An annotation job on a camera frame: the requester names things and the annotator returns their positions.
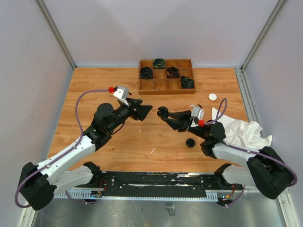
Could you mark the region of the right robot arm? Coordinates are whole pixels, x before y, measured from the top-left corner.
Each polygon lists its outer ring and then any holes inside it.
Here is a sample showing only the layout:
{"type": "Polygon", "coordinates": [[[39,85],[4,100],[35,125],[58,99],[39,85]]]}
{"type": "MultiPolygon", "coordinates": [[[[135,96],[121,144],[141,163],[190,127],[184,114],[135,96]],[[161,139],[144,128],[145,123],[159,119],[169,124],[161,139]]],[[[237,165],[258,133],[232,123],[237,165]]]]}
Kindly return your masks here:
{"type": "Polygon", "coordinates": [[[207,157],[230,161],[216,172],[214,183],[219,189],[242,184],[255,187],[267,198],[275,199],[298,181],[294,170],[271,147],[253,149],[226,142],[223,124],[216,120],[204,121],[204,112],[199,106],[174,113],[161,106],[157,115],[173,130],[188,131],[204,139],[200,146],[207,157]]]}

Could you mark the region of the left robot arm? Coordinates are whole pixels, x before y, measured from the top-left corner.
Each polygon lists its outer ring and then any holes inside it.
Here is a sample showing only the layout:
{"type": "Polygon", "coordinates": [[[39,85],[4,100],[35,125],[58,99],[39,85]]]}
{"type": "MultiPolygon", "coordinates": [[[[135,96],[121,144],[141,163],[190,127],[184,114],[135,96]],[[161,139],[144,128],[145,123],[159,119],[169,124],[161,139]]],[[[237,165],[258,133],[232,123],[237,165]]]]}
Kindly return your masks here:
{"type": "Polygon", "coordinates": [[[22,208],[18,202],[18,195],[22,195],[28,206],[40,210],[48,205],[52,199],[78,185],[88,184],[96,187],[101,183],[99,167],[95,164],[83,164],[76,170],[69,168],[82,158],[98,151],[125,124],[128,118],[143,121],[153,106],[143,105],[141,99],[127,98],[114,109],[109,103],[100,104],[94,113],[91,125],[80,131],[79,138],[68,147],[36,165],[32,162],[22,168],[17,190],[15,204],[22,208]]]}

